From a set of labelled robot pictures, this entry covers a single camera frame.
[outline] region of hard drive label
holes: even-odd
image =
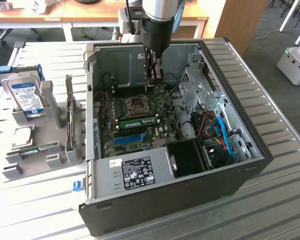
[[[126,190],[156,183],[149,156],[123,161],[122,173]]]
[[[14,84],[11,87],[24,112],[38,114],[44,110],[39,96],[35,94],[36,86],[33,82]]]

